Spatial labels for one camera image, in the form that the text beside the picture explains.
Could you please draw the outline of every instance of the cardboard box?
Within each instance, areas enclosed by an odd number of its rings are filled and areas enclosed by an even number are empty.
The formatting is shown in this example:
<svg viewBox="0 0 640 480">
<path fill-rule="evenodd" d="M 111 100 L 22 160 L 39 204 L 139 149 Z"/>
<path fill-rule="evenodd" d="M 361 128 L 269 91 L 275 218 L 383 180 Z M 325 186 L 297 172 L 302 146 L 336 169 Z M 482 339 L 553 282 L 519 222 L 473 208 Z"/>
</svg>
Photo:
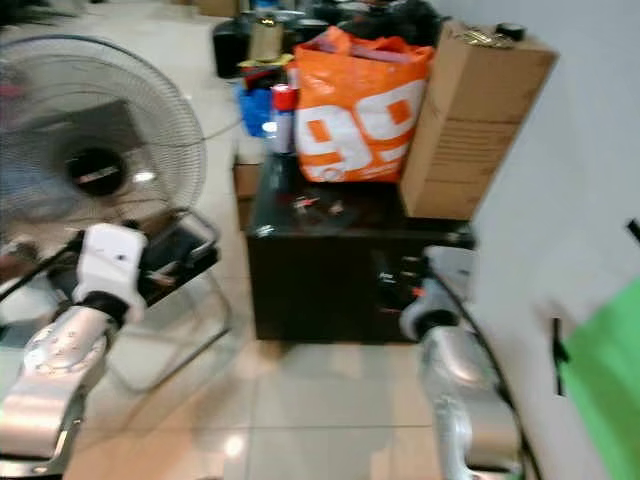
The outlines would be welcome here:
<svg viewBox="0 0 640 480">
<path fill-rule="evenodd" d="M 238 13 L 237 0 L 196 0 L 198 13 L 210 17 L 233 17 Z"/>
<path fill-rule="evenodd" d="M 236 206 L 238 209 L 238 227 L 244 230 L 251 218 L 253 199 L 258 192 L 260 183 L 261 164 L 233 165 L 233 186 L 236 193 Z"/>
<path fill-rule="evenodd" d="M 447 22 L 440 36 L 400 182 L 413 217 L 472 217 L 555 62 L 535 39 L 481 47 L 460 37 L 465 29 Z"/>
</svg>

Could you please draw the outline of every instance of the black box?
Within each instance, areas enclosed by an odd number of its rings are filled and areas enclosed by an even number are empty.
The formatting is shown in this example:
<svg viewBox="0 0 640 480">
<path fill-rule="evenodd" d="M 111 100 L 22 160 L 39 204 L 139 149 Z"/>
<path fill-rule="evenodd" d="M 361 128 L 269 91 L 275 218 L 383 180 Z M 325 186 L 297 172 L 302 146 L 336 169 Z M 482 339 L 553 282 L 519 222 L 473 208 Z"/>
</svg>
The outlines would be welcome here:
<svg viewBox="0 0 640 480">
<path fill-rule="evenodd" d="M 420 284 L 416 259 L 429 245 L 474 246 L 466 222 L 405 217 L 396 185 L 312 184 L 276 155 L 245 234 L 256 335 L 294 342 L 406 341 L 398 317 Z"/>
</svg>

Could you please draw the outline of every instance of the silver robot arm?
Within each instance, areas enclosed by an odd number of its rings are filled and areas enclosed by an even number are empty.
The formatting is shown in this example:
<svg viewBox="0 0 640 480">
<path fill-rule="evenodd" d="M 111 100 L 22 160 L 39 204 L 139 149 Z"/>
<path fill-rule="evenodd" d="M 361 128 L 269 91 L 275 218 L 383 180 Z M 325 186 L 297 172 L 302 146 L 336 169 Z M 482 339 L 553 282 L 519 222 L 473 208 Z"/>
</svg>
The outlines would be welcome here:
<svg viewBox="0 0 640 480">
<path fill-rule="evenodd" d="M 420 375 L 434 407 L 443 477 L 518 478 L 523 467 L 515 415 L 500 396 L 500 380 L 488 353 L 451 296 L 468 299 L 473 252 L 429 247 L 425 256 L 439 280 L 424 280 L 426 295 L 403 311 L 400 326 L 421 348 Z"/>
<path fill-rule="evenodd" d="M 117 225 L 86 230 L 76 303 L 31 338 L 0 404 L 1 480 L 62 478 L 115 334 L 144 313 L 137 282 L 146 242 Z"/>
</svg>

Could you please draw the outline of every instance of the white wall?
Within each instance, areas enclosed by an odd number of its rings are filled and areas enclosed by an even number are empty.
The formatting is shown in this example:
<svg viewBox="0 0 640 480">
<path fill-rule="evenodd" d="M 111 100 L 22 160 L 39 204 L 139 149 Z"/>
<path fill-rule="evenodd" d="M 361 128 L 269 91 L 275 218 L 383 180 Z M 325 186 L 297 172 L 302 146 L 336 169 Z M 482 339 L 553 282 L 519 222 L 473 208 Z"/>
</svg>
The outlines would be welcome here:
<svg viewBox="0 0 640 480">
<path fill-rule="evenodd" d="M 608 478 L 570 400 L 554 395 L 548 319 L 584 322 L 640 273 L 640 245 L 623 228 L 640 217 L 640 2 L 434 6 L 468 23 L 524 24 L 560 53 L 474 220 L 476 311 L 545 479 Z"/>
</svg>

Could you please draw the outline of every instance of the orange plastic bag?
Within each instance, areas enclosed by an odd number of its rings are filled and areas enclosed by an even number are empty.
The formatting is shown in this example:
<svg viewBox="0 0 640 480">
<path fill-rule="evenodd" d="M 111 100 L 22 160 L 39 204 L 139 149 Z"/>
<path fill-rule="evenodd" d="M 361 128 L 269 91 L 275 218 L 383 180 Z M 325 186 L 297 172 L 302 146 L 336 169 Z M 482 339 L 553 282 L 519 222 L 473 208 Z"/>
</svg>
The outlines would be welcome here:
<svg viewBox="0 0 640 480">
<path fill-rule="evenodd" d="M 299 45 L 296 147 L 304 176 L 397 181 L 433 53 L 400 37 L 362 40 L 336 27 Z"/>
</svg>

